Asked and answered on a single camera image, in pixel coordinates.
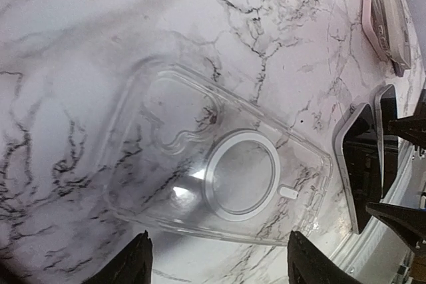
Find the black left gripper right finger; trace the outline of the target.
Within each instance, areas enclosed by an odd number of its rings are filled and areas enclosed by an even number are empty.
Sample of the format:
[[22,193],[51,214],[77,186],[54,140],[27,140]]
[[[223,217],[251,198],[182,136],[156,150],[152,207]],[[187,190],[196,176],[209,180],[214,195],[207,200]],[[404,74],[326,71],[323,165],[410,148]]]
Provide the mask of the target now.
[[289,284],[359,284],[299,231],[291,231],[287,249]]

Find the black phone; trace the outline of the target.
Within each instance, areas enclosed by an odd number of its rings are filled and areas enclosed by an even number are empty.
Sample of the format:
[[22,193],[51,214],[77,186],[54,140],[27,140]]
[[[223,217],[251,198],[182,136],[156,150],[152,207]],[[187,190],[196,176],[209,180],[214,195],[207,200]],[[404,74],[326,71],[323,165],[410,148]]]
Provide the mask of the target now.
[[374,108],[381,172],[381,198],[384,199],[397,177],[399,166],[399,138],[392,135],[389,129],[389,123],[398,119],[397,95],[393,84],[388,84],[377,92]]
[[382,197],[378,137],[370,104],[356,107],[335,137],[334,152],[352,232],[361,234],[371,219],[366,205]]

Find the clear magsafe phone case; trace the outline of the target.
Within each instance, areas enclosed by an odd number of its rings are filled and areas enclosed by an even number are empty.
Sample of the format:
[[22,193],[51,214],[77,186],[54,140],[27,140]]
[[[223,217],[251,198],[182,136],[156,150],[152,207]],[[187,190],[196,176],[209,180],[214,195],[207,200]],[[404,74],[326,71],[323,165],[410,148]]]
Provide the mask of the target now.
[[331,158],[285,124],[178,63],[139,63],[103,158],[124,220],[196,237],[285,246],[311,233]]

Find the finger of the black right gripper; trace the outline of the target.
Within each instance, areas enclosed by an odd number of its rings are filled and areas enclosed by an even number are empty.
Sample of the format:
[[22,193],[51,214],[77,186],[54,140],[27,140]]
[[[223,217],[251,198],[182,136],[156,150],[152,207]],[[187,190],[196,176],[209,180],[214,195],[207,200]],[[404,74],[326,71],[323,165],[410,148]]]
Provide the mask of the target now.
[[411,251],[425,251],[425,211],[369,202],[367,213],[389,227]]
[[396,120],[388,124],[390,134],[398,136],[425,150],[425,116],[413,115]]

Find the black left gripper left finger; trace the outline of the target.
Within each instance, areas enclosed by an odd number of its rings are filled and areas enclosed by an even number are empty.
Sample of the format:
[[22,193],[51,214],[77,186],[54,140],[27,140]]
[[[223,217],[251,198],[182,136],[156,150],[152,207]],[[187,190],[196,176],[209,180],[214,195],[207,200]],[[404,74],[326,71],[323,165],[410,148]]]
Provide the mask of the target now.
[[149,284],[152,277],[152,241],[148,232],[139,233],[99,272],[91,283]]

